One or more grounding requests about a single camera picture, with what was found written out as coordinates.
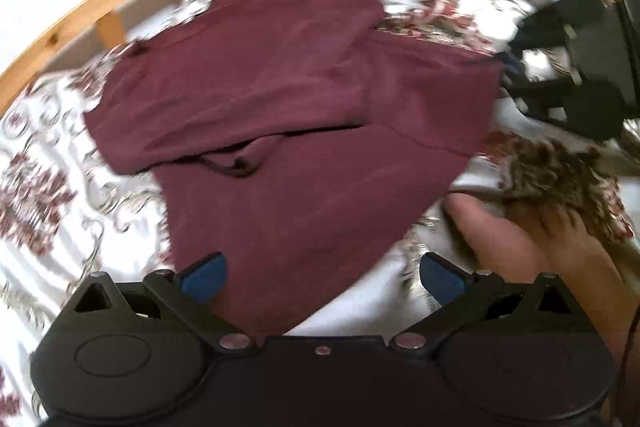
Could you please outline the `person's bare hand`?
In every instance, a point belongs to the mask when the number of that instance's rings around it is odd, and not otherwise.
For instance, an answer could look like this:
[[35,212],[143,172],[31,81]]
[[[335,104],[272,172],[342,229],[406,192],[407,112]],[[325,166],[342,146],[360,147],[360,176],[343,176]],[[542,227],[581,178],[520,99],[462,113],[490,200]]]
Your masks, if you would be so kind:
[[639,298],[579,213],[564,206],[517,202],[498,217],[463,193],[447,195],[442,206],[482,268],[514,283],[556,273],[614,359],[628,371],[639,369],[639,333],[630,330]]

